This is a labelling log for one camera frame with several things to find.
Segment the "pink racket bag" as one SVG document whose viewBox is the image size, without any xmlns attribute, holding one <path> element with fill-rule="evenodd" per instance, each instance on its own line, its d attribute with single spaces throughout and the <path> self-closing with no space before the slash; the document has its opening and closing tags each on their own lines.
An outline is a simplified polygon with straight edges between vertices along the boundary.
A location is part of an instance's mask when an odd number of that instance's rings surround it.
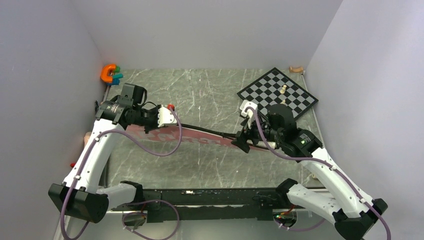
<svg viewBox="0 0 424 240">
<path fill-rule="evenodd" d="M 179 127 L 176 125 L 151 130 L 148 133 L 145 133 L 145 130 L 142 126 L 130 125 L 127 127 L 126 132 L 137 140 L 148 140 L 153 142 L 177 142 L 179 140 L 180 133 Z M 183 143 L 217 145 L 235 148 L 236 146 L 231 144 L 232 140 L 232 137 L 223 137 L 220 135 L 186 127 L 182 129 Z"/>
</svg>

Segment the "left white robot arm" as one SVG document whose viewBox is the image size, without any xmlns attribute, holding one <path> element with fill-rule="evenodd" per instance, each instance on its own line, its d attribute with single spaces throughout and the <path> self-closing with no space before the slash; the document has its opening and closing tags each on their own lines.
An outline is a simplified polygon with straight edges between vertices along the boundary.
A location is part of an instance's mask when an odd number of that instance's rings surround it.
<svg viewBox="0 0 424 240">
<path fill-rule="evenodd" d="M 146 100 L 144 87 L 125 83 L 119 95 L 97 107 L 91 136 L 77 163 L 61 184 L 53 183 L 48 190 L 61 218 L 98 223 L 110 209 L 126 205 L 137 210 L 143 205 L 141 184 L 125 180 L 101 189 L 99 183 L 114 146 L 128 126 L 157 126 L 159 108 L 143 109 Z"/>
</svg>

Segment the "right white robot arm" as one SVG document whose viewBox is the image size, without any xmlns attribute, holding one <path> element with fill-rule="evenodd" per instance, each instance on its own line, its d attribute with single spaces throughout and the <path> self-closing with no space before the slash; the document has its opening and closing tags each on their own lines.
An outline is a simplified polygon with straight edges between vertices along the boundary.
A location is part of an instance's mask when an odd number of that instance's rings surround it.
<svg viewBox="0 0 424 240">
<path fill-rule="evenodd" d="M 287 208 L 291 204 L 303 207 L 331 223 L 346 240 L 361 240 L 377 222 L 383 225 L 387 239 L 392 238 L 383 218 L 387 203 L 357 186 L 322 142 L 311 131 L 297 126 L 288 106 L 271 105 L 267 115 L 261 117 L 258 106 L 244 100 L 239 113 L 243 118 L 242 130 L 236 133 L 234 146 L 248 153 L 251 147 L 264 144 L 275 156 L 305 167 L 331 194 L 325 197 L 288 178 L 275 189 L 275 200 L 280 207 Z"/>
</svg>

